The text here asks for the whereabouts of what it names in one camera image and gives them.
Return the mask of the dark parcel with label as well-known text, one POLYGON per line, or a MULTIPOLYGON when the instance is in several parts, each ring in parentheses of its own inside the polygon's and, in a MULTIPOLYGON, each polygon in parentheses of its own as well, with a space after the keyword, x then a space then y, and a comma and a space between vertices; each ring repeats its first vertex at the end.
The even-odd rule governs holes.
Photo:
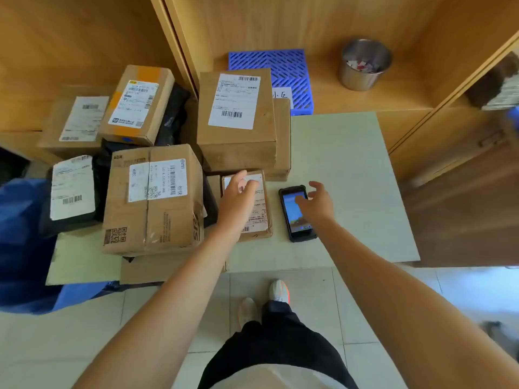
POLYGON ((511 51, 466 92, 470 104, 482 111, 519 106, 519 50, 511 51))

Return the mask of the white shirt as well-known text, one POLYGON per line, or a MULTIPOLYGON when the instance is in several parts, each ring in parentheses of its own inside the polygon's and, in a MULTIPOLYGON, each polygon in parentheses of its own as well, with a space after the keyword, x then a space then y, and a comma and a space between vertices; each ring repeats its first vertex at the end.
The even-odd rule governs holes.
POLYGON ((225 378, 210 389, 350 389, 327 376, 308 368, 260 364, 247 367, 225 378))

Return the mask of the large taped cardboard box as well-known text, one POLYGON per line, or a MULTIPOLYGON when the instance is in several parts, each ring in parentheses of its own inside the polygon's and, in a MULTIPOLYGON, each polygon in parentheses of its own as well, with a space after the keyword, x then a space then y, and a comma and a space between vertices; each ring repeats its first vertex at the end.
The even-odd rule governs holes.
POLYGON ((189 144, 114 152, 103 252, 136 257, 197 246, 203 192, 202 167, 189 144))

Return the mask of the black plastic bag parcel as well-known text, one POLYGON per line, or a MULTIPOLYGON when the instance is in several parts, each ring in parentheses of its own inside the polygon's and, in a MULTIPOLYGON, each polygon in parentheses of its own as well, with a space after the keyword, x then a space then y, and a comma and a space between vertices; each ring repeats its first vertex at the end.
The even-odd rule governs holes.
POLYGON ((172 146, 181 143, 181 129, 187 120, 185 105, 191 94, 178 83, 174 83, 164 116, 155 139, 155 146, 172 146))

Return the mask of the white and orange left shoe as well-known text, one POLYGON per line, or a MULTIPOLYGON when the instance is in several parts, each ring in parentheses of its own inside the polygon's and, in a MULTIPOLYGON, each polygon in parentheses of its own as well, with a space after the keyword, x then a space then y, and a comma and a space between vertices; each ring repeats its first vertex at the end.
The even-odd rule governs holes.
POLYGON ((239 303, 237 309, 237 321, 239 331, 242 331, 244 326, 249 322, 261 322, 257 305, 252 298, 244 298, 239 303))

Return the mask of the person's right hand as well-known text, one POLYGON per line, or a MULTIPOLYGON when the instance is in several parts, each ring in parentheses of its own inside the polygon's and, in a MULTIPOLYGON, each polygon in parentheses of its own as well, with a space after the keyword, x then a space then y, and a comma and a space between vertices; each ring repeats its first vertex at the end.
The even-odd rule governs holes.
POLYGON ((318 230, 325 224, 335 222, 334 205, 324 184, 310 181, 309 186, 314 189, 307 193, 309 208, 300 211, 312 227, 318 230))

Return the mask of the blue sack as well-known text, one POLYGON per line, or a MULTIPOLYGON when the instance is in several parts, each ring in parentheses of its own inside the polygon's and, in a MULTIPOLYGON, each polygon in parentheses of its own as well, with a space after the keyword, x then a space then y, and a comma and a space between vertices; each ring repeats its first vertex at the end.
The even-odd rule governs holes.
POLYGON ((42 178, 15 178, 0 187, 0 312, 43 315, 107 296, 109 282, 47 286, 56 236, 42 236, 42 178))

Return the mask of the black bag parcel white label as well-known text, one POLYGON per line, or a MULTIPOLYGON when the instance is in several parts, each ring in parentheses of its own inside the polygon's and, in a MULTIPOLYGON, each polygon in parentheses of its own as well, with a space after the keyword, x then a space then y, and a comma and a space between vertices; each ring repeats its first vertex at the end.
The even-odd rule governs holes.
POLYGON ((39 231, 43 236, 101 224, 107 199, 109 169, 98 156, 81 155, 56 163, 45 181, 39 231))

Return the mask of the plain cardboard box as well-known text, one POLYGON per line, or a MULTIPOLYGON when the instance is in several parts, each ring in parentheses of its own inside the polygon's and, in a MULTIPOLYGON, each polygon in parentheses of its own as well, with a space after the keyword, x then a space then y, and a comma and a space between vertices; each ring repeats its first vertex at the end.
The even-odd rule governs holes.
POLYGON ((291 112, 290 100, 274 98, 275 127, 277 137, 275 181, 285 182, 291 170, 291 112))

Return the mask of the wooden shelf unit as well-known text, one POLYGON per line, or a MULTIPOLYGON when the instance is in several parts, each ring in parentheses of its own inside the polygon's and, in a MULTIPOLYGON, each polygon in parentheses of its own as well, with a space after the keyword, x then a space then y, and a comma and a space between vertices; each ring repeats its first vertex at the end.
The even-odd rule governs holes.
POLYGON ((303 48, 317 113, 438 108, 519 35, 519 0, 0 0, 0 148, 36 147, 62 85, 116 83, 128 64, 168 67, 198 96, 230 51, 303 48), (354 93, 340 51, 376 39, 397 53, 398 83, 354 93))

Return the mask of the paper scraps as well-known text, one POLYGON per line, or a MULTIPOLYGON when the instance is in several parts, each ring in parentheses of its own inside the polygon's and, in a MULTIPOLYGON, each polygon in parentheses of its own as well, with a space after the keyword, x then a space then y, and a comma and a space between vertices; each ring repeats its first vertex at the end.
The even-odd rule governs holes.
POLYGON ((347 61, 347 65, 360 73, 377 73, 377 68, 372 63, 363 60, 351 59, 347 61))

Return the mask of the white and orange right shoe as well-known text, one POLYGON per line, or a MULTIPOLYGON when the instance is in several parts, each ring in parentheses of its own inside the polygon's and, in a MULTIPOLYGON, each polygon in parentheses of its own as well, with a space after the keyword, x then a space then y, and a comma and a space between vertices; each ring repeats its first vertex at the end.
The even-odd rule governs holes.
POLYGON ((290 292, 286 283, 282 280, 274 280, 269 285, 269 301, 290 304, 290 292))

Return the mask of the tall cardboard box white label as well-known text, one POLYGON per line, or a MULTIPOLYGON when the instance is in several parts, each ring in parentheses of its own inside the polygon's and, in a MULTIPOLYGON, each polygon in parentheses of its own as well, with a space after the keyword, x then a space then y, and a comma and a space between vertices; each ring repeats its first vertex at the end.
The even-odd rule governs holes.
POLYGON ((269 68, 200 74, 197 144, 211 171, 271 169, 277 134, 269 68))

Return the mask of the person's left hand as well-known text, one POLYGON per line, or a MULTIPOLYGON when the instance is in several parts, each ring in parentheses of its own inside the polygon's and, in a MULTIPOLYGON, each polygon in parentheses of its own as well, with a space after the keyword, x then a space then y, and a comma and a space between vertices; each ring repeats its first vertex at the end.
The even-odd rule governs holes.
POLYGON ((255 195, 246 196, 240 191, 239 182, 243 184, 246 170, 233 175, 220 200, 217 226, 227 234, 239 237, 244 225, 254 208, 255 195))

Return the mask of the black shorts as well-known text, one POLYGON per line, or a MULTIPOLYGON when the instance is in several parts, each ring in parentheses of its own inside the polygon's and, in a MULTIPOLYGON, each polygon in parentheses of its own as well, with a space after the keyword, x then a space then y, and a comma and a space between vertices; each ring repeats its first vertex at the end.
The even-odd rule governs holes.
POLYGON ((204 369, 198 389, 211 389, 246 368, 282 366, 289 373, 359 389, 340 353, 320 333, 306 327, 288 303, 270 300, 262 321, 251 320, 234 333, 204 369))

